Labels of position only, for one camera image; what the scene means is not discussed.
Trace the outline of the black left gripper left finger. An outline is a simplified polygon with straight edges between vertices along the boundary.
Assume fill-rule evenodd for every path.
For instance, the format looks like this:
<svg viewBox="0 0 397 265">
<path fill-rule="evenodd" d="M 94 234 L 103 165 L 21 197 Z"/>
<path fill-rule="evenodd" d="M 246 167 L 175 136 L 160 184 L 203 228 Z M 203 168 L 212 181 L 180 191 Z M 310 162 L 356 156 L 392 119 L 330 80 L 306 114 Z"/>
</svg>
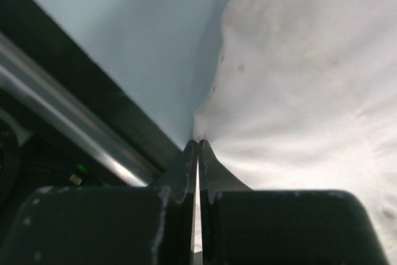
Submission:
<svg viewBox="0 0 397 265">
<path fill-rule="evenodd" d="M 2 264 L 191 264 L 197 144 L 146 187 L 41 187 L 22 204 Z"/>
</svg>

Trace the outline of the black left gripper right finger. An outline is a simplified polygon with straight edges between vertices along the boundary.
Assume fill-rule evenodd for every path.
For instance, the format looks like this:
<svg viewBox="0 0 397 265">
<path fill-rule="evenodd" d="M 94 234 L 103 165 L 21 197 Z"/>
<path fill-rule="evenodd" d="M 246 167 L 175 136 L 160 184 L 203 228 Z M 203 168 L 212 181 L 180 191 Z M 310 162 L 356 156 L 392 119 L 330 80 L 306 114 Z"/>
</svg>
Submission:
<svg viewBox="0 0 397 265">
<path fill-rule="evenodd" d="M 204 264 L 386 264 L 349 192 L 255 191 L 198 145 Z"/>
</svg>

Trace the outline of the cream white t shirt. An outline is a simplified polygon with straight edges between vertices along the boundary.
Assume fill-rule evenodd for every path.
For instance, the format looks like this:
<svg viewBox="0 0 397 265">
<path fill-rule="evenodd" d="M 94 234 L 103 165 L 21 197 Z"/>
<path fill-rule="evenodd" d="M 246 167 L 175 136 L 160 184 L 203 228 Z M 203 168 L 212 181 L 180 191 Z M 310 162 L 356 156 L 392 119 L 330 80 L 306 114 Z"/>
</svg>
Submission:
<svg viewBox="0 0 397 265">
<path fill-rule="evenodd" d="M 396 248 L 396 0 L 231 0 L 194 138 L 254 189 L 342 189 Z"/>
</svg>

